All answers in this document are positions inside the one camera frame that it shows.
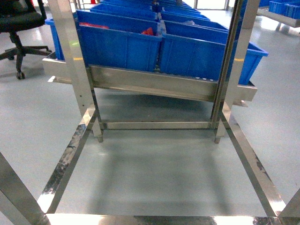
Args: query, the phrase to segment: chair wheel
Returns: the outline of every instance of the chair wheel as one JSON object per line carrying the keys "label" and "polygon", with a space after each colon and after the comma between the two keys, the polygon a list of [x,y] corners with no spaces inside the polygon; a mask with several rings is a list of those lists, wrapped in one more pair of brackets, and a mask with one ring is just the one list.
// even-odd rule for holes
{"label": "chair wheel", "polygon": [[16,76],[19,80],[25,79],[25,74],[24,74],[23,72],[18,72],[15,76]]}

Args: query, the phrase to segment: metal shelf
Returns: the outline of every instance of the metal shelf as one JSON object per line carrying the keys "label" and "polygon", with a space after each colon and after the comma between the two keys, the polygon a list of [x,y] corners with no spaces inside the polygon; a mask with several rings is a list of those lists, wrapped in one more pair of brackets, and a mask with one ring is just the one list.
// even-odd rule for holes
{"label": "metal shelf", "polygon": [[300,19],[296,20],[296,19],[284,16],[284,15],[279,15],[279,14],[276,14],[273,12],[269,12],[268,7],[259,8],[257,10],[257,15],[265,16],[272,20],[276,20],[280,23],[286,24],[290,27],[294,27],[294,28],[300,27]]}
{"label": "metal shelf", "polygon": [[[66,76],[67,66],[64,61],[52,59],[54,54],[43,59],[45,73],[51,76],[50,82],[71,84]],[[214,101],[217,82],[192,77],[133,71],[120,68],[90,66],[94,88],[133,91],[149,95],[182,98],[197,101]],[[238,85],[234,93],[234,104],[246,106],[244,101],[252,101],[257,88]]]}

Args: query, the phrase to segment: reflective metal surface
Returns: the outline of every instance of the reflective metal surface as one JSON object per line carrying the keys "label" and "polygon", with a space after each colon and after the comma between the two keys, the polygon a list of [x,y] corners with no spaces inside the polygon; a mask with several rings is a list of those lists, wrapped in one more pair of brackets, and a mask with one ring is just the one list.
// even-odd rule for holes
{"label": "reflective metal surface", "polygon": [[223,56],[221,72],[220,72],[219,81],[217,84],[216,94],[214,98],[214,106],[212,108],[212,114],[211,114],[212,129],[217,128],[216,122],[219,119],[218,114],[222,102],[222,97],[224,96],[223,93],[227,92],[227,86],[225,87],[225,82],[226,82],[227,74],[230,72],[228,70],[229,70],[230,63],[232,63],[231,57],[232,55],[235,55],[235,51],[236,51],[234,42],[236,41],[236,38],[239,38],[240,29],[241,29],[241,27],[239,27],[239,23],[240,21],[243,21],[243,17],[244,17],[244,12],[241,11],[243,2],[244,2],[243,0],[236,0],[233,13],[232,13],[229,34],[225,46],[225,53]]}
{"label": "reflective metal surface", "polygon": [[15,225],[44,224],[47,218],[0,152],[0,211]]}
{"label": "reflective metal surface", "polygon": [[[235,101],[235,92],[236,92],[236,87],[239,83],[240,79],[240,74],[243,69],[244,65],[244,59],[247,53],[247,48],[248,48],[248,43],[250,41],[252,29],[254,26],[255,22],[255,17],[256,17],[256,10],[259,6],[259,0],[252,0],[252,1],[243,1],[243,7],[241,10],[240,17],[239,19],[239,24],[237,27],[237,34],[235,35],[235,46],[233,46],[233,51],[234,54],[230,57],[232,63],[232,68],[231,71],[224,70],[223,74],[221,74],[221,78],[218,84],[218,92],[216,92],[218,95],[215,97],[215,103],[214,103],[214,108],[212,112],[212,128],[214,128],[214,123],[219,119],[219,113],[222,110],[220,107],[221,102],[225,101],[229,108],[231,109],[234,101]],[[219,143],[220,137],[224,136],[225,134],[225,129],[222,124],[219,124],[218,129],[216,131],[216,139],[215,143]]]}
{"label": "reflective metal surface", "polygon": [[279,215],[280,217],[299,217],[300,218],[300,189],[286,205]]}
{"label": "reflective metal surface", "polygon": [[[67,75],[65,62],[45,58],[43,66],[46,74],[55,76],[50,82],[72,83]],[[203,79],[117,68],[92,66],[91,73],[95,88],[127,90],[172,98],[213,102],[217,88],[217,82]],[[257,88],[252,83],[247,86],[237,85],[234,104],[242,105],[241,101],[252,101],[256,92]]]}
{"label": "reflective metal surface", "polygon": [[96,111],[92,104],[83,115],[69,145],[37,201],[43,212],[54,213],[56,211],[95,119]]}
{"label": "reflective metal surface", "polygon": [[289,26],[294,27],[294,28],[300,27],[300,19],[296,20],[296,19],[284,16],[284,15],[279,15],[279,14],[276,14],[276,13],[273,13],[273,12],[269,12],[269,9],[267,7],[266,8],[259,8],[257,10],[257,14],[265,16],[265,17],[270,18],[272,20],[276,20],[280,23],[284,23],[284,24],[289,25]]}
{"label": "reflective metal surface", "polygon": [[103,121],[107,130],[146,130],[146,129],[209,129],[210,122],[159,122],[159,121]]}
{"label": "reflective metal surface", "polygon": [[164,217],[47,214],[51,225],[281,225],[276,217]]}
{"label": "reflective metal surface", "polygon": [[285,203],[226,103],[224,103],[221,119],[228,122],[229,137],[267,216],[278,216],[285,208]]}
{"label": "reflective metal surface", "polygon": [[[66,61],[66,74],[72,80],[72,85],[81,116],[84,115],[87,107],[97,102],[93,97],[93,86],[90,82],[90,74],[87,73],[83,54],[79,44],[79,38],[71,10],[69,0],[49,0],[49,7],[55,22],[57,33],[60,37],[61,48]],[[102,130],[96,119],[93,127],[95,136],[102,136]]]}

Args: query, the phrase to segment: shiny floor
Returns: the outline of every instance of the shiny floor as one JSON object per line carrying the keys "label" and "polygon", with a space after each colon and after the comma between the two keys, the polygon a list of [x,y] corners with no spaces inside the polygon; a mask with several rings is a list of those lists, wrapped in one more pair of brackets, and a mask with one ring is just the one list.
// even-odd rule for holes
{"label": "shiny floor", "polygon": [[[229,13],[205,11],[228,25]],[[257,17],[252,41],[270,53],[251,81],[258,93],[234,115],[288,202],[300,188],[299,29]],[[24,45],[53,43],[48,26],[19,32]],[[0,35],[0,52],[13,47]],[[80,121],[72,86],[48,83],[42,58],[0,61],[0,151],[38,198]],[[96,90],[104,119],[208,119],[212,104]],[[265,216],[228,137],[212,131],[106,131],[88,139],[58,213]],[[11,223],[0,214],[0,224]]]}

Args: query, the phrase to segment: chair seat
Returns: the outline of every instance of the chair seat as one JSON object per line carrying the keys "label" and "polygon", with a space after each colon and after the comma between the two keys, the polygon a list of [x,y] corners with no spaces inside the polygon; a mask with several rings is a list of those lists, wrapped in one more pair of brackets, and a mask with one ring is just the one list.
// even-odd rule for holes
{"label": "chair seat", "polygon": [[0,33],[10,31],[29,30],[44,25],[45,20],[37,12],[15,15],[11,17],[0,17]]}

